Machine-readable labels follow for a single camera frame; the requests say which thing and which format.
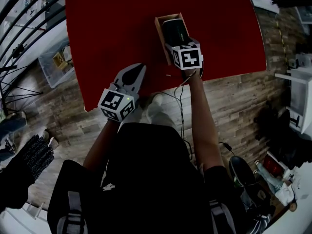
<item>clear plastic container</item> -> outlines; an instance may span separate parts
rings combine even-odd
[[[53,62],[55,54],[57,52],[61,53],[62,49],[67,45],[69,45],[68,37],[54,44],[38,57],[43,73],[51,88],[55,88],[57,85],[67,81],[75,71],[74,67],[72,67],[68,72],[60,70]]]

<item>wooden floor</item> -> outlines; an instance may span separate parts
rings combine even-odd
[[[233,152],[246,159],[252,169],[254,169],[253,161],[262,160],[267,150],[265,141],[259,142],[254,138],[257,125],[253,123],[253,118],[261,108],[265,107],[267,100],[273,100],[279,105],[280,95],[285,90],[284,82],[273,76],[274,72],[285,72],[284,51],[275,15],[260,9],[256,9],[256,13],[262,27],[268,70],[204,82],[220,141],[229,143],[233,147]],[[299,25],[294,9],[282,9],[277,19],[286,45],[287,56],[292,57],[295,44],[305,42],[302,27]],[[205,65],[206,70],[216,68],[210,67],[208,63]],[[235,68],[236,65],[241,64],[228,60],[225,65]],[[70,81],[51,89],[41,68],[37,66],[26,75],[20,86],[43,91],[44,94],[11,105],[11,107],[24,110],[28,120],[28,125],[14,134],[14,142],[21,148],[32,135],[41,134],[45,128],[49,128],[60,143],[55,151],[55,160],[29,188],[29,201],[35,205],[45,202],[44,208],[47,209],[63,161],[72,159],[82,163],[105,125],[106,118],[99,109],[88,113],[84,111],[75,76]],[[168,90],[167,93],[173,94],[173,89]],[[13,94],[25,94],[25,91],[15,89]],[[185,136],[193,143],[188,86],[184,88],[182,102]],[[172,97],[164,96],[163,107],[180,128],[181,115],[176,101]],[[222,146],[221,151],[226,158],[232,155]]]

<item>black shirt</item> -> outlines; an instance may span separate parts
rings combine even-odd
[[[219,200],[231,211],[237,233],[243,206],[226,169],[205,171],[205,181],[189,161],[178,132],[166,126],[126,123],[117,134],[102,191],[95,175],[65,161],[48,210],[52,233],[68,212],[68,191],[80,193],[89,233],[135,230],[211,233],[209,201]]]

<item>red tabletop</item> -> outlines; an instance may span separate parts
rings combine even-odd
[[[180,70],[167,65],[154,24],[155,17],[180,12],[190,36],[200,42],[204,80],[266,69],[250,0],[66,0],[71,51],[87,111],[97,107],[118,71],[134,63],[147,65],[141,95],[182,82]]]

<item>person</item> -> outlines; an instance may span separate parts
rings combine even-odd
[[[150,124],[139,122],[141,109],[122,126],[108,120],[83,166],[64,161],[48,209],[53,234],[132,229],[216,233],[216,228],[218,233],[244,233],[244,207],[221,158],[199,71],[187,75],[198,170],[161,107],[162,95],[156,94],[147,108]],[[215,206],[229,214],[218,218]]]
[[[284,205],[289,205],[289,210],[294,212],[297,209],[297,203],[295,200],[295,192],[293,189],[293,185],[285,180],[281,180],[273,177],[269,171],[256,160],[255,165],[257,166],[257,170],[254,170],[254,174],[259,174],[263,177],[263,179],[267,182],[270,191],[278,198],[278,200]]]
[[[8,136],[10,133],[13,133],[20,128],[23,128],[27,125],[27,119],[25,112],[20,114],[14,114],[11,117],[7,117],[2,122],[0,122],[0,142]],[[7,138],[5,140],[4,148],[0,149],[0,162],[7,160],[8,158],[16,154],[16,147],[12,141]]]

